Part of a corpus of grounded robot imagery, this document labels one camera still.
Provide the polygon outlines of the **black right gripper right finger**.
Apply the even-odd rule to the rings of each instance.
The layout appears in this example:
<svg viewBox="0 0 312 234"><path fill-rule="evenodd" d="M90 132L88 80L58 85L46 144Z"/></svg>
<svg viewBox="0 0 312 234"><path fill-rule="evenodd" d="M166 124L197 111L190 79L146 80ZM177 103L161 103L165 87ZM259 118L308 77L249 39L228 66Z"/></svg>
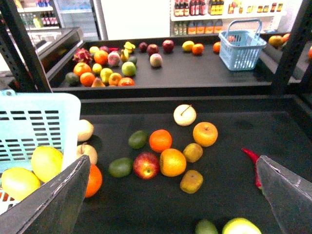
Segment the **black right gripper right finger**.
<svg viewBox="0 0 312 234"><path fill-rule="evenodd" d="M312 183L267 156L256 169L262 191L284 234L312 232Z"/></svg>

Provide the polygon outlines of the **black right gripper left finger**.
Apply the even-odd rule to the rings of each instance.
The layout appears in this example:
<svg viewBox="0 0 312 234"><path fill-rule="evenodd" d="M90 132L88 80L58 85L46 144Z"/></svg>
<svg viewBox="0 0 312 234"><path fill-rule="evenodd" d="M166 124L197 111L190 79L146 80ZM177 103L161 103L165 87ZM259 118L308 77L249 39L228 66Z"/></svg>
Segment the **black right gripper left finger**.
<svg viewBox="0 0 312 234"><path fill-rule="evenodd" d="M73 231L90 174L83 155L49 182L0 216L2 234L70 234Z"/></svg>

